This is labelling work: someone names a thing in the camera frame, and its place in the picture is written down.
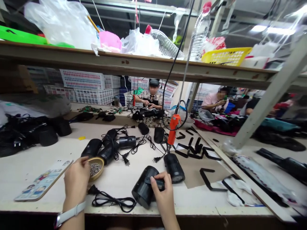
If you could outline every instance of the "plastic bottle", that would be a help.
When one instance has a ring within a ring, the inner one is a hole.
[[[146,27],[146,34],[150,34],[154,39],[159,41],[159,51],[166,56],[175,58],[178,47],[160,30],[153,29],[150,25]],[[184,58],[184,54],[182,51],[179,51],[177,58]]]
[[[194,31],[192,34],[192,50],[190,55],[190,61],[198,61],[201,57],[201,47],[206,40],[207,33],[210,28],[210,10],[211,10],[211,2],[206,2],[203,6],[202,13],[198,16],[196,21]]]

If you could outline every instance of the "pink shirt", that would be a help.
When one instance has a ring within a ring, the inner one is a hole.
[[[217,94],[216,94],[216,93],[209,93],[209,94],[205,97],[205,99],[204,99],[204,101],[203,101],[203,103],[202,103],[201,106],[216,104],[217,101],[218,101],[218,99],[217,99]],[[228,102],[229,102],[229,101],[227,100],[227,102],[226,102],[225,105],[224,105],[224,109],[227,108]],[[219,109],[221,109],[221,108],[222,108],[221,105],[215,107],[216,110],[219,110]]]

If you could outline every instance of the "hand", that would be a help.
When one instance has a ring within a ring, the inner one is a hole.
[[[216,106],[219,106],[219,105],[225,105],[226,101],[219,101]]]
[[[158,189],[157,182],[155,179],[164,179],[165,190],[160,192]],[[150,178],[151,187],[153,189],[154,195],[156,197],[158,210],[162,217],[162,220],[166,221],[176,217],[175,207],[174,207],[174,194],[173,194],[173,185],[172,179],[167,172],[162,172],[155,177]]]
[[[89,157],[77,159],[65,172],[65,194],[70,202],[82,203],[86,196],[87,185],[90,179]]]
[[[148,100],[143,100],[142,102],[143,102],[143,104],[144,104],[145,106],[148,106],[148,105],[149,105],[149,101],[148,101]]]
[[[149,104],[150,107],[148,107],[148,109],[153,109],[153,108],[156,108],[156,105],[155,104]]]

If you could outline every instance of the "wooden shelf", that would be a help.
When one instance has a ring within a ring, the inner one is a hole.
[[[36,65],[61,69],[102,72],[166,79],[173,60],[136,55],[69,49],[54,46],[0,41],[0,58],[21,65]],[[186,61],[176,61],[170,80],[182,81]],[[189,62],[186,81],[266,89],[276,71],[236,66]],[[304,90],[307,77],[300,75],[290,91]]]

